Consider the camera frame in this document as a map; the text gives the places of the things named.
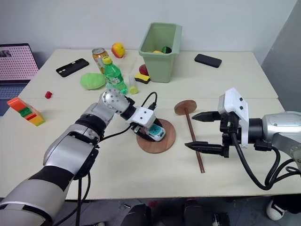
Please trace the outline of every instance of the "green soda bottle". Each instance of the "green soda bottle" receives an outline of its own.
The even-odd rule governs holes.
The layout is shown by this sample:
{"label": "green soda bottle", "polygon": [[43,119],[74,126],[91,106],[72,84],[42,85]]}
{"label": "green soda bottle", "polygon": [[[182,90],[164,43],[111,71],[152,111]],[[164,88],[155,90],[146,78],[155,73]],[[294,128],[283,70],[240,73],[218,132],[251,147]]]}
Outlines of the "green soda bottle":
{"label": "green soda bottle", "polygon": [[112,63],[112,59],[109,56],[103,57],[104,63],[104,75],[108,79],[108,82],[124,95],[127,94],[127,85],[124,83],[121,76],[120,69]]}

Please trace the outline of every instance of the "wooden disc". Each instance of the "wooden disc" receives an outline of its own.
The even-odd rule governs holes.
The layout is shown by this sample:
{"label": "wooden disc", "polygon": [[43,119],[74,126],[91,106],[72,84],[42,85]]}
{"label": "wooden disc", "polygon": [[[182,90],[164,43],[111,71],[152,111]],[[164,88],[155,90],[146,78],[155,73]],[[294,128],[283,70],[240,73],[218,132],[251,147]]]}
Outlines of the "wooden disc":
{"label": "wooden disc", "polygon": [[194,100],[183,100],[174,106],[174,112],[179,115],[185,114],[187,109],[188,114],[194,112],[197,108],[197,103]]}
{"label": "wooden disc", "polygon": [[152,142],[143,139],[140,136],[136,136],[137,143],[142,150],[151,153],[158,154],[167,151],[174,143],[175,140],[175,129],[174,126],[167,120],[159,119],[163,128],[166,131],[165,137],[159,142]]}

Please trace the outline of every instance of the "green fruit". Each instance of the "green fruit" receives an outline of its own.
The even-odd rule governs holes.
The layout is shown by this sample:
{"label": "green fruit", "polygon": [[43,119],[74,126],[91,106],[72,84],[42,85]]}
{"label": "green fruit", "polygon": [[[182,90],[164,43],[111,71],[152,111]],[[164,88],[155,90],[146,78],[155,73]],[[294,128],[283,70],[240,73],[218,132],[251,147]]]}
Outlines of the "green fruit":
{"label": "green fruit", "polygon": [[171,48],[169,48],[168,46],[164,46],[162,48],[162,53],[171,53]]}

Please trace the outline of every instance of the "smartphone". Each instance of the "smartphone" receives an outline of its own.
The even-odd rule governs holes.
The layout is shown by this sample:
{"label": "smartphone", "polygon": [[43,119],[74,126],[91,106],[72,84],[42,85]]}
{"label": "smartphone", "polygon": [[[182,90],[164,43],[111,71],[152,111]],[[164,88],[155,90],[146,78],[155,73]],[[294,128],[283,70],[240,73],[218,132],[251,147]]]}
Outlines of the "smartphone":
{"label": "smartphone", "polygon": [[222,63],[222,60],[220,60],[220,59],[206,56],[203,54],[198,54],[196,56],[196,58],[194,58],[194,61],[201,63],[201,64],[208,65],[208,66],[216,67],[216,68],[218,68]]}
{"label": "smartphone", "polygon": [[73,61],[70,64],[67,64],[63,67],[60,67],[56,69],[56,72],[61,75],[62,77],[67,77],[68,75],[77,72],[78,70],[86,67],[89,65],[89,62],[86,61],[85,59],[81,58],[76,61]]}

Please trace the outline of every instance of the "bottle cap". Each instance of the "bottle cap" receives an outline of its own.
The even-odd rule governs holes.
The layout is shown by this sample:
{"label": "bottle cap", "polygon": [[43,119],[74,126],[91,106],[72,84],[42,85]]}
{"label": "bottle cap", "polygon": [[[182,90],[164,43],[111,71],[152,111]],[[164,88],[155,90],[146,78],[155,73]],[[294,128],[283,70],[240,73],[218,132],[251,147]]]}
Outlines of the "bottle cap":
{"label": "bottle cap", "polygon": [[103,57],[103,63],[104,63],[105,65],[111,64],[111,63],[112,63],[111,57],[109,57],[109,56],[104,56],[104,57]]}

